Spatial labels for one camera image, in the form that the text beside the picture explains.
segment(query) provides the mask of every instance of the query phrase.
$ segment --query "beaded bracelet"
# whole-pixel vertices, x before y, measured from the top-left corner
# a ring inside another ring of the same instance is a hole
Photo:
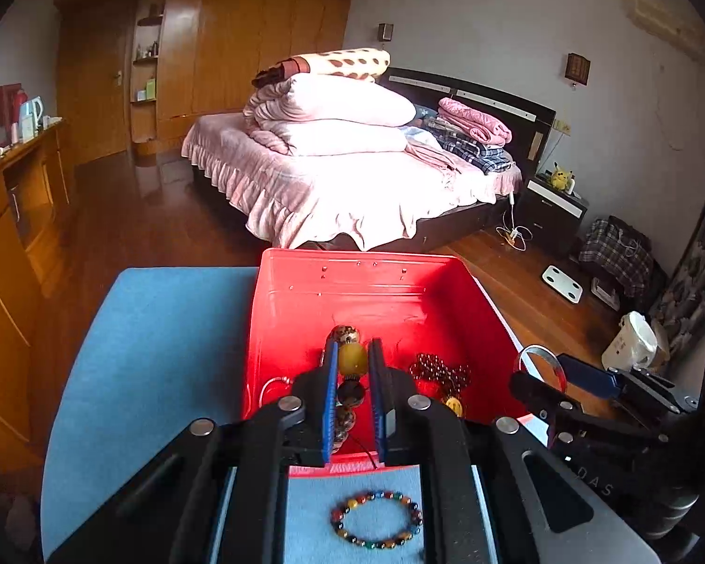
[[[390,539],[384,540],[368,540],[359,539],[357,536],[350,534],[342,522],[345,515],[350,513],[359,505],[365,505],[366,502],[376,499],[396,500],[407,507],[410,514],[410,525]],[[337,536],[346,540],[348,543],[358,545],[358,547],[368,549],[394,549],[398,545],[404,545],[406,541],[420,533],[420,527],[423,525],[423,513],[418,509],[418,503],[413,502],[410,496],[405,496],[400,492],[368,492],[360,494],[351,499],[346,500],[336,509],[331,510],[331,527],[334,528]]]

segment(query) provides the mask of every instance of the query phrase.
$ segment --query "plaid cloth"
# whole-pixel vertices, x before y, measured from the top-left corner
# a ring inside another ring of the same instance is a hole
[[[606,219],[595,220],[580,250],[580,263],[600,265],[617,279],[628,297],[645,293],[652,273],[652,256],[642,244]]]
[[[503,148],[486,148],[464,133],[446,129],[434,119],[426,118],[423,129],[428,129],[444,150],[468,161],[483,173],[499,172],[512,167],[512,162],[504,156]]]

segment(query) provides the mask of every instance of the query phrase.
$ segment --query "wall sconce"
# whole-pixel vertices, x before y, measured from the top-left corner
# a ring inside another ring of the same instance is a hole
[[[577,53],[567,55],[567,69],[564,72],[564,78],[569,78],[572,81],[572,90],[577,88],[577,83],[587,86],[588,76],[590,75],[590,60],[585,59]]]
[[[391,42],[393,33],[395,33],[394,23],[379,23],[379,33],[376,36],[379,42]]]

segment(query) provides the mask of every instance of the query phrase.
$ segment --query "yellow toy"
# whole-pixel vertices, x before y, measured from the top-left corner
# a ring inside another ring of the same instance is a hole
[[[558,167],[556,161],[553,162],[553,173],[551,174],[551,186],[557,191],[566,191],[572,180],[572,172],[564,171]]]

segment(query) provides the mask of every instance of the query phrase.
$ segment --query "bed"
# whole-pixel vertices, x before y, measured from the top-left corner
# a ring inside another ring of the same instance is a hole
[[[380,84],[423,106],[436,108],[442,97],[451,96],[500,118],[513,132],[506,149],[525,181],[556,115],[521,97],[413,70],[389,68]],[[195,172],[201,192],[227,196],[224,209],[242,212],[248,230],[276,246],[429,252],[482,229],[507,204],[504,197],[494,198],[492,190],[502,189],[497,179],[457,176],[459,188],[452,184],[445,192],[439,172],[418,167],[404,153],[335,156],[335,161],[280,157],[235,133],[239,118],[202,117],[182,154],[201,172]],[[369,171],[377,175],[367,176]]]

